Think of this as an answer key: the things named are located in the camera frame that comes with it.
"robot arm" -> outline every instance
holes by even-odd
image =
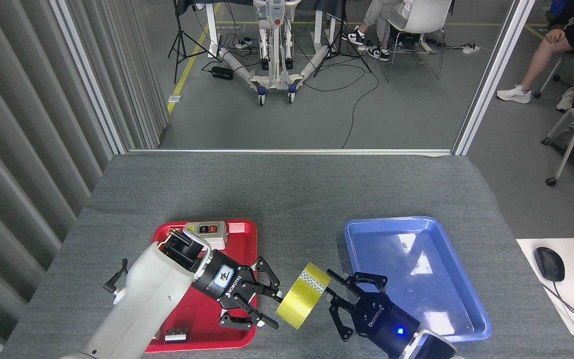
[[[327,270],[327,274],[358,296],[358,301],[351,304],[332,289],[325,289],[329,313],[343,341],[348,341],[354,330],[342,324],[339,309],[351,314],[359,336],[368,338],[390,359],[463,359],[456,357],[457,350],[449,341],[430,330],[420,329],[419,321],[389,299],[387,277],[356,272],[343,279],[332,270]],[[373,284],[378,292],[365,292],[358,283]]]
[[[203,249],[205,253],[198,257]],[[130,268],[125,288],[114,291],[114,308],[86,345],[62,359],[139,359],[190,286],[217,300],[225,310],[241,307],[250,315],[232,318],[225,311],[219,321],[222,327],[248,330],[254,324],[267,323],[277,328],[274,320],[250,304],[256,293],[280,301],[280,282],[264,259],[260,258],[254,266],[259,265],[271,273],[269,286],[256,281],[252,268],[212,250],[193,231],[173,229],[166,241],[150,245]],[[125,263],[118,275],[123,271],[127,273]],[[104,288],[113,289],[118,275]]]

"gray table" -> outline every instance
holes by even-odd
[[[0,358],[75,352],[112,308],[103,282],[122,257],[134,261],[162,223],[254,221],[258,253],[288,289],[309,261],[351,271],[342,236],[347,220],[409,215],[442,223],[492,321],[489,339],[457,345],[462,355],[574,358],[572,338],[466,157],[191,153],[114,157]],[[261,298],[259,307],[276,318],[271,300]],[[279,330],[259,329],[238,350],[143,357],[386,357],[367,339],[340,341],[325,303],[298,331],[277,319]]]

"blue tray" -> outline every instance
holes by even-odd
[[[480,341],[491,324],[440,223],[428,216],[351,220],[344,238],[353,271],[386,275],[389,298],[452,343]],[[363,285],[366,291],[376,291]]]

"yellow tape roll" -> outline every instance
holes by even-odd
[[[330,281],[331,277],[320,268],[313,263],[307,264],[278,306],[276,314],[292,327],[299,329]]]

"concrete floor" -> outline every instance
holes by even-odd
[[[142,0],[141,5],[162,92],[171,95],[177,85],[173,84],[174,61],[166,55],[176,32],[173,8],[167,0]],[[360,22],[368,5],[369,0],[349,0],[349,22]],[[476,41],[483,50],[470,55],[461,50],[446,52],[440,80],[435,78],[437,55],[421,55],[416,62],[411,55],[399,55],[389,84],[384,79],[389,63],[378,64],[368,58],[374,76],[368,72],[362,75],[362,63],[351,60],[347,64],[357,68],[331,67],[307,83],[333,89],[360,78],[355,84],[332,92],[303,87],[291,105],[284,93],[276,91],[268,94],[265,106],[259,107],[255,93],[244,82],[213,79],[200,71],[209,60],[205,55],[198,56],[180,91],[182,101],[170,114],[161,147],[337,149],[347,139],[353,122],[345,146],[348,149],[451,148],[488,61],[487,49],[494,46],[508,6],[508,0],[485,2],[484,9],[480,2],[456,2],[454,14],[448,16],[445,25],[447,45]],[[550,2],[538,0],[533,7],[529,29],[523,30],[498,89],[512,88],[520,82],[540,41],[536,32],[546,22],[544,9],[548,6]],[[258,30],[252,23],[251,10],[239,5],[232,5],[232,9],[243,33],[255,38]],[[225,6],[220,7],[216,20],[223,36],[233,32],[229,28],[233,26],[232,17]],[[293,30],[300,32],[297,43],[306,54],[313,54],[308,34],[313,28],[312,14],[298,12],[296,22]],[[182,23],[184,30],[199,38],[205,14],[188,11]],[[187,48],[191,51],[194,45]],[[249,56],[244,61],[258,60]],[[306,63],[301,55],[296,55],[295,61],[296,70]],[[179,71],[188,63],[186,60],[180,64]],[[544,79],[543,75],[536,87]],[[554,108],[556,102],[572,84],[574,64],[570,62],[565,65],[561,82],[553,82],[542,98],[528,105],[493,100],[469,151],[471,161],[496,194],[516,238],[574,238],[574,153],[557,186],[548,187],[544,180],[556,171],[562,153],[540,145],[560,118]],[[358,98],[376,85],[360,100],[352,119]]]

